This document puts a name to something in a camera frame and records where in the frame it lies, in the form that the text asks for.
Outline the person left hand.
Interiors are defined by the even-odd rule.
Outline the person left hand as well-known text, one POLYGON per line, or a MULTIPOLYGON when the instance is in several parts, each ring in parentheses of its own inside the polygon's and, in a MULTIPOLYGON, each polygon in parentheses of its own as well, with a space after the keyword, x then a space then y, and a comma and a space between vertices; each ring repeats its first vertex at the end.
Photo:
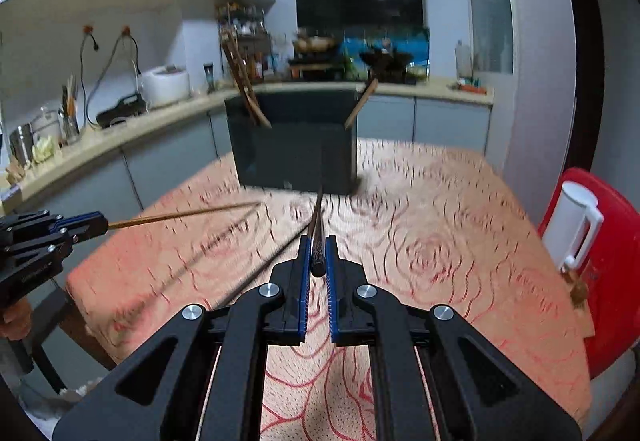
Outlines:
POLYGON ((32 329, 32 306, 26 297, 1 313, 0 336, 12 341, 23 340, 32 329))

